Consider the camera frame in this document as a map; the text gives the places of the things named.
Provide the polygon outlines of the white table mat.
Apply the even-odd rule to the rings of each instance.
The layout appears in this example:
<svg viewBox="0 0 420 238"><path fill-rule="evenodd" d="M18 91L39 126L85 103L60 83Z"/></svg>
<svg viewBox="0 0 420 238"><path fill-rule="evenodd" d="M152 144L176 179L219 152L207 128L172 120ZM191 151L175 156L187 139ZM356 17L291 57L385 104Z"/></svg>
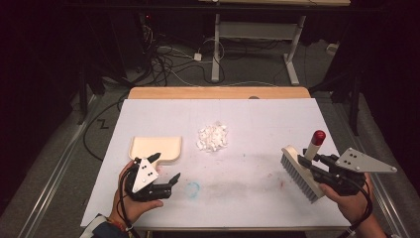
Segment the white table mat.
<svg viewBox="0 0 420 238"><path fill-rule="evenodd" d="M228 146L200 151L198 131L220 122ZM138 229L344 228L337 205L311 203L284 170L281 149L305 149L327 128L318 104L306 99L128 99L124 102L81 223L112 207L120 170L134 137L182 138L179 158L158 167L159 181L180 173L170 199L144 214Z"/></svg>

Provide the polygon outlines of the person's left hand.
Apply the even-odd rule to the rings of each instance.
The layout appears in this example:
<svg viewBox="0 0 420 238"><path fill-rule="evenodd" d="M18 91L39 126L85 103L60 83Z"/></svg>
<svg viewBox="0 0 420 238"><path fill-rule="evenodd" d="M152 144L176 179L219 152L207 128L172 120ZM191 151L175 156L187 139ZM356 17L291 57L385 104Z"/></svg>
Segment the person's left hand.
<svg viewBox="0 0 420 238"><path fill-rule="evenodd" d="M133 164L133 161L129 161L119 174L112 210L108 216L115 221L121 222L126 228L127 224L135 223L144 213L158 207L163 207L163 202L161 200L137 202L133 201L129 196L126 195L123 187L119 184L119 182L121 181L121 178L123 177L126 170Z"/></svg>

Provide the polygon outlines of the metal floor rail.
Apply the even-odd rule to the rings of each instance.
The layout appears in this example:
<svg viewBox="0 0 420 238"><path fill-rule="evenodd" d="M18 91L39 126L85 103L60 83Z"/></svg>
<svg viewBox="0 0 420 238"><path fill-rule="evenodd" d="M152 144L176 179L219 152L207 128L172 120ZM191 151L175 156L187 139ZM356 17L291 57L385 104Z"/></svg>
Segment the metal floor rail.
<svg viewBox="0 0 420 238"><path fill-rule="evenodd" d="M46 211L48 210L53 197L61 183L61 180L66 172L68 165L71 161L72 153L77 145L81 135L87 128L88 121L92 116L88 112L80 122L78 122L71 132L71 138L65 146L62 154L60 155L55 168L53 169L48 182L44 186L34 208L32 209L29 217L27 218L23 228L21 229L18 238L33 238L36 230L38 229Z"/></svg>
<svg viewBox="0 0 420 238"><path fill-rule="evenodd" d="M378 135L378 129L372 119L368 104L364 96L359 96L359 112L357 119L358 127L358 143L359 148L367 155L389 162L387 148L380 150L379 145L383 142L381 136ZM409 232L403 224L403 220L397 209L397 205L388 191L390 183L388 180L393 174L370 174L370 180L374 187L375 203L378 211L375 215L378 220L383 223L382 227L389 233L395 234L400 238L410 238Z"/></svg>

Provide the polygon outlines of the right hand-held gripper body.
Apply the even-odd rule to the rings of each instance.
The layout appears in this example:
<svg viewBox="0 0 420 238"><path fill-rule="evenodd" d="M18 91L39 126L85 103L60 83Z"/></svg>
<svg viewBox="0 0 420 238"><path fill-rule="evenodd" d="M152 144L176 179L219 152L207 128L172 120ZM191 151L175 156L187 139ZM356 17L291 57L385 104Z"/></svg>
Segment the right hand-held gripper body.
<svg viewBox="0 0 420 238"><path fill-rule="evenodd" d="M315 162L320 162L318 156L315 156ZM327 166L327 171L314 167L316 170L311 171L314 179L319 183L327 184L340 196L356 195L365 184L365 173L387 174L397 172L396 167L353 148L349 148L338 157L334 166Z"/></svg>

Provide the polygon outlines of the black stand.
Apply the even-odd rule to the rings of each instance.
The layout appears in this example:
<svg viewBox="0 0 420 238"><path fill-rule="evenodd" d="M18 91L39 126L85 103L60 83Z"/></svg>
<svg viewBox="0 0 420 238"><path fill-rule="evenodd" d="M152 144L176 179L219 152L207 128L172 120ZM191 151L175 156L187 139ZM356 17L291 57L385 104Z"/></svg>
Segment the black stand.
<svg viewBox="0 0 420 238"><path fill-rule="evenodd" d="M330 91L334 103L349 103L349 126L355 136L359 135L358 115L361 92L361 79L359 71L350 66L335 76L326 76L324 80L309 88L309 93Z"/></svg>
<svg viewBox="0 0 420 238"><path fill-rule="evenodd" d="M78 73L78 95L80 116L78 124L81 125L88 113L87 88L90 88L94 95L103 95L105 87L102 82L102 73L97 64L83 64Z"/></svg>

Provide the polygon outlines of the person's right hand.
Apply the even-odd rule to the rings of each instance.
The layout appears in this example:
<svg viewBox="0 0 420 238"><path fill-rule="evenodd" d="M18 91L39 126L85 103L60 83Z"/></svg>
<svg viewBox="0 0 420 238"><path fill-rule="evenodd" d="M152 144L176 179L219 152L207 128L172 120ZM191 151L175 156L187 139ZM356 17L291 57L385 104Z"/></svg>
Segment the person's right hand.
<svg viewBox="0 0 420 238"><path fill-rule="evenodd" d="M369 175L365 174L365 176L367 177L367 181L363 189L367 194L369 194L370 199L373 200L373 186ZM351 224L356 224L356 222L362 220L365 211L368 208L368 201L361 191L359 191L356 195L340 196L331 187L324 183L320 183L319 187L328 198L337 203L339 210ZM369 218L360 224L359 228L362 228L365 224L372 224L373 221L375 221L375 218L374 215L371 214Z"/></svg>

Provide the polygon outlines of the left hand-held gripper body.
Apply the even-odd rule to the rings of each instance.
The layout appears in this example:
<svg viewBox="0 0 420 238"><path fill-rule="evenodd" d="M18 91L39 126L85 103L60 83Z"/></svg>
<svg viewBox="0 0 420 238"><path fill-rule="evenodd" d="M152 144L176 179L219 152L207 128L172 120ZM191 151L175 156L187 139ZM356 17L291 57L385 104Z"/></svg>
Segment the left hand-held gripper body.
<svg viewBox="0 0 420 238"><path fill-rule="evenodd" d="M159 159L136 159L124 179L124 190L134 201L146 202L171 196L173 182L155 184Z"/></svg>

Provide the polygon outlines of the beige dustpan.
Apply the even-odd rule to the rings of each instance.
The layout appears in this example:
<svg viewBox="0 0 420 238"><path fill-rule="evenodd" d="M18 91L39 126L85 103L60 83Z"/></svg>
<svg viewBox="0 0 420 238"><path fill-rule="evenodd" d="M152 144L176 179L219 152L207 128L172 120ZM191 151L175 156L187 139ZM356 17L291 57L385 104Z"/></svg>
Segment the beige dustpan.
<svg viewBox="0 0 420 238"><path fill-rule="evenodd" d="M160 153L160 157L153 162L154 166L173 162L180 156L181 144L181 137L134 137L129 149L129 158L141 159Z"/></svg>

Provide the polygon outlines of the white brush with red-tipped handle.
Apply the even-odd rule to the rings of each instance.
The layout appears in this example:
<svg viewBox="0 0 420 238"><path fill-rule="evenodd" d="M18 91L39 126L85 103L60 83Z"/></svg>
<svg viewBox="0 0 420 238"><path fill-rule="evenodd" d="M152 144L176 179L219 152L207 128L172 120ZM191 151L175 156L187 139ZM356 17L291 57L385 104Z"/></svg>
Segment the white brush with red-tipped handle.
<svg viewBox="0 0 420 238"><path fill-rule="evenodd" d="M302 155L292 146L286 146L281 149L283 152L280 160L281 164L311 203L321 198L324 193L319 188L319 183L314 179L311 171L299 165L298 156L302 156L312 162L318 154L325 138L326 134L324 131L315 131L308 147L303 151Z"/></svg>

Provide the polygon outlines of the pile of white paper scraps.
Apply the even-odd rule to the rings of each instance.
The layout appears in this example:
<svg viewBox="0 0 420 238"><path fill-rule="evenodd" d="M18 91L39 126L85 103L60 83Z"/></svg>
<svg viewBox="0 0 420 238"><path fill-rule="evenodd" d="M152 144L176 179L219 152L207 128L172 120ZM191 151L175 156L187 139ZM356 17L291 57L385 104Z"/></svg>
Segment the pile of white paper scraps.
<svg viewBox="0 0 420 238"><path fill-rule="evenodd" d="M206 125L198 131L196 146L207 153L217 152L228 146L228 127L220 122Z"/></svg>

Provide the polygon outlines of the white desk frame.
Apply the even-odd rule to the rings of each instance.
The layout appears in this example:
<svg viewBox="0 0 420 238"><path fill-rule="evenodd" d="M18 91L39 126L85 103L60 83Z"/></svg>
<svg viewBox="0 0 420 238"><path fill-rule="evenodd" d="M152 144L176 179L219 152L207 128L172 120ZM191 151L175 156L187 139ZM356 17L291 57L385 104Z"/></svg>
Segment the white desk frame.
<svg viewBox="0 0 420 238"><path fill-rule="evenodd" d="M236 7L245 5L257 5L260 7L327 7L336 9L348 7L351 0L200 0L201 2L212 3L214 6L228 6L233 4ZM254 40L290 40L290 51L282 56L288 78L292 85L298 85L299 80L293 65L293 57L300 40L305 24L306 15L300 14L296 23L275 24L275 23L253 23L253 22L228 22L221 20L219 13L215 15L214 42L212 56L212 82L220 82L221 59L225 49L220 39L254 39Z"/></svg>

